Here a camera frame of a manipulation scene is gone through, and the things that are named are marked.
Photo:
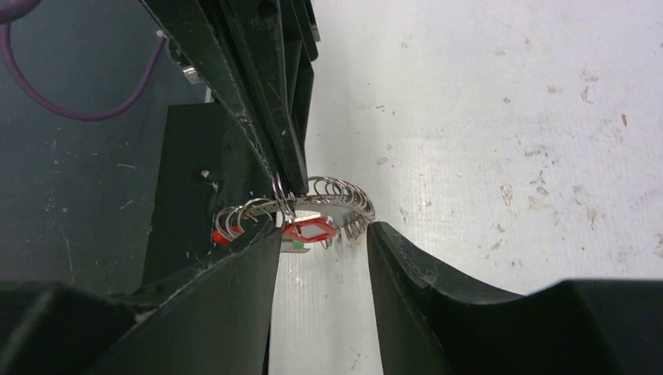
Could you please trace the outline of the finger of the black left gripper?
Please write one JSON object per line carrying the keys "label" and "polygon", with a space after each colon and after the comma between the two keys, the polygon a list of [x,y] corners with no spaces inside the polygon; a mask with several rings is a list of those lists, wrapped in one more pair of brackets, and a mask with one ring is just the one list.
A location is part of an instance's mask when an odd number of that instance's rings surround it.
{"label": "finger of the black left gripper", "polygon": [[203,2],[144,1],[142,4],[229,112],[250,143],[268,183],[272,184],[277,176],[273,149],[253,108],[238,64],[230,48],[222,43],[222,35],[206,14]]}
{"label": "finger of the black left gripper", "polygon": [[275,180],[295,195],[308,192],[303,142],[317,58],[305,1],[208,1],[206,14],[238,64],[272,147]]}

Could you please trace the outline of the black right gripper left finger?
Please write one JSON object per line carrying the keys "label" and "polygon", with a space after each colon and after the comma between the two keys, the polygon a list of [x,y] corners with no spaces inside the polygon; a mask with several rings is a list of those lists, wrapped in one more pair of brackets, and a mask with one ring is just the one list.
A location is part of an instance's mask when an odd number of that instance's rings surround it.
{"label": "black right gripper left finger", "polygon": [[1,284],[4,374],[265,374],[281,230],[257,224],[131,295]]}

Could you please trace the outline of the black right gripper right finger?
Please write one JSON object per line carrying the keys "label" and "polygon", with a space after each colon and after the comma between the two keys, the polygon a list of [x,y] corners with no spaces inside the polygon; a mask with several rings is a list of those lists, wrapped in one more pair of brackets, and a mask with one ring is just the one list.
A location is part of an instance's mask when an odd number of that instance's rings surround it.
{"label": "black right gripper right finger", "polygon": [[367,255],[386,374],[659,374],[662,283],[571,279],[518,295],[384,222]]}

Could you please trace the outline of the red key tag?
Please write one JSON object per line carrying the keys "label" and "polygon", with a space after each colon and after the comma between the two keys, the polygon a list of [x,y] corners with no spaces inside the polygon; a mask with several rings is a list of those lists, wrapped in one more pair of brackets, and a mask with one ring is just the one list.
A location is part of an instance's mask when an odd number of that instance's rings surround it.
{"label": "red key tag", "polygon": [[338,234],[328,216],[307,216],[284,226],[283,234],[304,244],[331,240]]}

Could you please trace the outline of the green key tag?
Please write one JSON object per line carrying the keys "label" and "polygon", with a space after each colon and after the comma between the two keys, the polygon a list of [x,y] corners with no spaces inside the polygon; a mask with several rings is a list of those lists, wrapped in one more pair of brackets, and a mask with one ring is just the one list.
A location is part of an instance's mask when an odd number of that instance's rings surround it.
{"label": "green key tag", "polygon": [[310,251],[304,243],[298,241],[283,241],[281,243],[281,253],[305,254]]}

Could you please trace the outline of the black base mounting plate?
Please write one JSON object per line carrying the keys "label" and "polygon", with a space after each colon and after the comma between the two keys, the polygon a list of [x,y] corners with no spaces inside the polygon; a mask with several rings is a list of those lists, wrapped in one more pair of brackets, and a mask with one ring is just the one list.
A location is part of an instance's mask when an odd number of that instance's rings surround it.
{"label": "black base mounting plate", "polygon": [[170,106],[142,283],[214,252],[218,210],[271,195],[249,141],[221,104]]}

